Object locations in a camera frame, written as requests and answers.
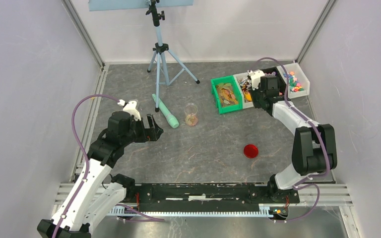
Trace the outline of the yellow plastic scoop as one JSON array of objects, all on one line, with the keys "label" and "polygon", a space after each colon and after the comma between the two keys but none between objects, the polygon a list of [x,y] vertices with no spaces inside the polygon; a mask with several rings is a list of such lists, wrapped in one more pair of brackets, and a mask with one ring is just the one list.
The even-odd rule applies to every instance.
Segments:
[{"label": "yellow plastic scoop", "polygon": [[251,97],[251,94],[249,92],[244,92],[244,98],[245,98],[245,101],[246,102],[251,102],[252,101],[252,97]]}]

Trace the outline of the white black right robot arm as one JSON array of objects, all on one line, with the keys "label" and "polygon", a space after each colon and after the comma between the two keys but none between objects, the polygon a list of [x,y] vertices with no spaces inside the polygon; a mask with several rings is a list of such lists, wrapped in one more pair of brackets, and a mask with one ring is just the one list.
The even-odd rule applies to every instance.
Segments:
[{"label": "white black right robot arm", "polygon": [[280,94],[279,78],[249,76],[250,94],[256,108],[279,120],[293,134],[291,164],[272,175],[267,183],[267,197],[280,202],[315,177],[326,176],[337,167],[335,130],[320,124],[301,112],[286,95]]}]

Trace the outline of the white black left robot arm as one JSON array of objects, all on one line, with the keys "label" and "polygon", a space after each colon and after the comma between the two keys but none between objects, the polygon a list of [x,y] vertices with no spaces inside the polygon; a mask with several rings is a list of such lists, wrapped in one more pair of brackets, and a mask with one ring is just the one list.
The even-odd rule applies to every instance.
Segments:
[{"label": "white black left robot arm", "polygon": [[128,145],[160,138],[164,131],[153,115],[148,114],[147,120],[148,128],[140,116],[124,111],[112,113],[107,128],[90,145],[86,165],[67,199],[51,219],[40,221],[37,231],[41,237],[89,238],[117,203],[130,202],[135,198],[134,179],[118,174],[105,191],[93,199]]}]

